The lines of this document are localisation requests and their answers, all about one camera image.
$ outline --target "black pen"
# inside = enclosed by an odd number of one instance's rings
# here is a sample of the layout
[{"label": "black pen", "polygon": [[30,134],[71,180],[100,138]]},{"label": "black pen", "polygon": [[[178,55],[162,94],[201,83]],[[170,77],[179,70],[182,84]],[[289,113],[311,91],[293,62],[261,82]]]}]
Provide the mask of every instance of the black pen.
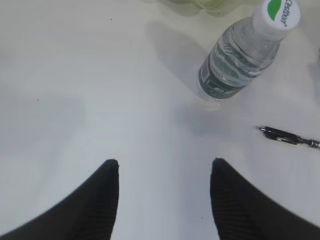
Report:
[{"label": "black pen", "polygon": [[307,139],[293,133],[281,131],[268,126],[258,126],[257,129],[262,132],[267,139],[285,142],[287,144],[293,145],[303,144],[308,146],[309,148],[320,150],[320,141]]}]

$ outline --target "white table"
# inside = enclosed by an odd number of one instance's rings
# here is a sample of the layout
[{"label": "white table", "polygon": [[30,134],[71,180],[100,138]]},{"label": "white table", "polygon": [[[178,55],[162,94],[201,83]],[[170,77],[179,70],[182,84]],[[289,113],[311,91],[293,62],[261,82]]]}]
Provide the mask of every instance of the white table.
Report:
[{"label": "white table", "polygon": [[320,152],[254,130],[320,138],[320,1],[299,3],[301,24],[272,67],[217,110],[195,95],[197,71],[254,5],[215,17],[169,0],[1,1],[0,235],[110,158],[120,165],[113,240],[218,239],[215,157],[320,226]]}]

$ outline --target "plastic water bottle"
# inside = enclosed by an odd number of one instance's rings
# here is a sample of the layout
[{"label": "plastic water bottle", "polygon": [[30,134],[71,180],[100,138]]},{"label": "plastic water bottle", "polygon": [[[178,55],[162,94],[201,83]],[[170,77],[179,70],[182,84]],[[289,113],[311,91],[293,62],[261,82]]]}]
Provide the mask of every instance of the plastic water bottle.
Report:
[{"label": "plastic water bottle", "polygon": [[228,99],[260,76],[300,17],[294,0],[266,0],[251,17],[231,25],[199,70],[200,96]]}]

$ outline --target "water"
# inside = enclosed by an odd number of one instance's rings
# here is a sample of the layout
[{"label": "water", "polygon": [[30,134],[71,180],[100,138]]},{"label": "water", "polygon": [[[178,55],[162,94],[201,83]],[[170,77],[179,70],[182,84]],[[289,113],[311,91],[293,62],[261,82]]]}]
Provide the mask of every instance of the water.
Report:
[{"label": "water", "polygon": [[251,17],[231,25],[199,70],[201,97],[223,100],[234,96],[272,64],[280,42],[260,36]]}]

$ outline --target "white bottle cap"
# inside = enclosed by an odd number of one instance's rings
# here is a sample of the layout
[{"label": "white bottle cap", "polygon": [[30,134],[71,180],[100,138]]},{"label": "white bottle cap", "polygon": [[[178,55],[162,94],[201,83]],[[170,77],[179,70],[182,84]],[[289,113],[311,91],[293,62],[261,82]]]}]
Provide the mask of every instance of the white bottle cap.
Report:
[{"label": "white bottle cap", "polygon": [[256,32],[266,39],[284,39],[299,23],[301,17],[298,4],[294,0],[266,0],[252,15]]}]

